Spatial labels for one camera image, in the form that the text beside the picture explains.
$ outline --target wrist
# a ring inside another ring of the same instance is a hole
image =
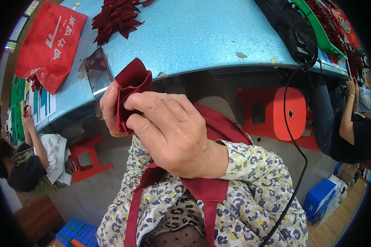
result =
[[[208,165],[205,165],[204,175],[202,178],[219,178],[222,177],[228,168],[228,149],[225,145],[220,145],[215,141],[208,140],[209,155]]]
[[[32,134],[32,133],[37,133],[37,132],[36,132],[36,129],[34,128],[34,125],[29,126],[27,129],[28,129],[29,133],[31,133],[31,134]]]

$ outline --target black bag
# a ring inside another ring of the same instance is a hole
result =
[[[311,25],[287,0],[254,0],[283,40],[291,57],[301,63],[317,59],[317,39]]]

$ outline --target wall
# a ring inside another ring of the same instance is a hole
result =
[[[13,188],[8,185],[7,181],[4,178],[0,178],[0,187],[4,194],[5,200],[11,210],[11,213],[15,213],[16,211],[22,208],[22,204]]]
[[[9,53],[4,52],[0,60],[0,94],[1,94],[1,89],[3,88],[4,73],[5,73],[5,67],[7,65],[8,56],[9,56]]]

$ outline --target phone screen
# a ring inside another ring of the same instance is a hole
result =
[[[101,47],[85,60],[85,69],[93,96],[99,100],[113,81]]]

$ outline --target chipped table surface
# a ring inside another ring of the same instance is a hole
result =
[[[39,124],[38,130],[94,101],[88,78],[80,76],[79,71],[82,71],[82,61],[96,50],[93,42],[97,30],[92,30],[91,23],[101,12],[103,0],[83,0],[78,7],[73,3],[64,0],[61,5],[74,8],[88,18],[72,70],[56,92],[56,112]],[[298,66],[253,0],[236,3],[233,0],[156,0],[139,9],[137,19],[145,22],[138,30],[131,32],[128,40],[115,33],[109,43],[102,46],[113,77],[136,57],[152,71],[153,79],[229,66]],[[326,63],[322,66],[326,72],[343,74],[340,68]]]

